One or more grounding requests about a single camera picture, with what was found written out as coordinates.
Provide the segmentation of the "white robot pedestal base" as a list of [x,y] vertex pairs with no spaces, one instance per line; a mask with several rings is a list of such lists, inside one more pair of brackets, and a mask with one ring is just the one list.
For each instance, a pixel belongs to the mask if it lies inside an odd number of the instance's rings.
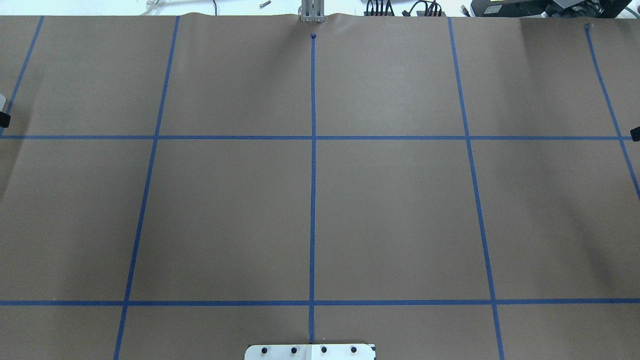
[[245,360],[375,360],[374,344],[256,344],[247,347]]

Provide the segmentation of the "aluminium frame post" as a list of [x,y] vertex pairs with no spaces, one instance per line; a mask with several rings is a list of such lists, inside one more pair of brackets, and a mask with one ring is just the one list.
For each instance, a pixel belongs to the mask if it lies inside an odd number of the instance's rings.
[[298,11],[302,23],[324,23],[325,1],[324,0],[302,0]]

